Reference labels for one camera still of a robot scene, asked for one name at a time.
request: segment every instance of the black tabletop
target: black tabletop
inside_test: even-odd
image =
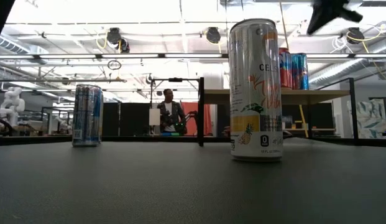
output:
[[[287,139],[258,164],[229,144],[0,146],[0,223],[386,223],[386,148]]]

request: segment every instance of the shelf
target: shelf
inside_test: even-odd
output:
[[[282,105],[308,105],[350,95],[349,90],[282,90]],[[205,90],[206,104],[230,104],[230,90]]]
[[[304,128],[285,128],[284,131],[304,131]],[[334,128],[312,128],[312,131],[335,131]]]

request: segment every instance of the silver can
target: silver can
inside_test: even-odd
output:
[[[231,28],[229,41],[231,154],[248,161],[279,161],[283,134],[278,35],[269,19]]]
[[[97,146],[103,92],[98,86],[77,85],[75,91],[73,146]]]

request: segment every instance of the spotlight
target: spotlight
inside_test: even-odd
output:
[[[120,53],[129,53],[131,51],[128,41],[121,37],[119,28],[110,28],[107,34],[107,43],[110,47],[121,50]]]
[[[359,39],[364,40],[364,34],[360,31],[360,28],[358,27],[350,27],[349,32],[346,34],[346,40],[350,44],[359,44],[361,41],[359,40],[353,40],[353,39]]]
[[[220,33],[217,27],[210,27],[206,31],[206,39],[212,44],[218,44],[220,41]]]

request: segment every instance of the can lid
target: can lid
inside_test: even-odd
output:
[[[238,26],[238,25],[240,25],[240,24],[243,24],[243,23],[245,23],[245,22],[249,22],[249,21],[267,21],[267,22],[269,22],[269,23],[271,23],[271,24],[273,24],[274,26],[275,26],[275,22],[273,21],[273,20],[271,20],[271,19],[263,19],[263,18],[256,18],[256,19],[244,19],[243,21],[240,21],[240,22],[238,22],[238,23],[236,23],[234,26],[232,26],[231,27],[231,29],[230,29],[230,32],[233,30],[233,28],[235,28],[236,26]]]

